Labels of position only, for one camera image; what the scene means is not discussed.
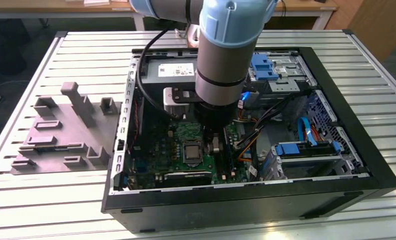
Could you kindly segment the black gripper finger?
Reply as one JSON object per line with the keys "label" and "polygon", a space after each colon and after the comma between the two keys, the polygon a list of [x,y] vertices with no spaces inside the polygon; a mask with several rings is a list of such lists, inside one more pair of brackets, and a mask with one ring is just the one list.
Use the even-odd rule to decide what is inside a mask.
{"label": "black gripper finger", "polygon": [[224,151],[224,143],[220,133],[210,134],[208,138],[208,153],[210,155],[217,155]]}

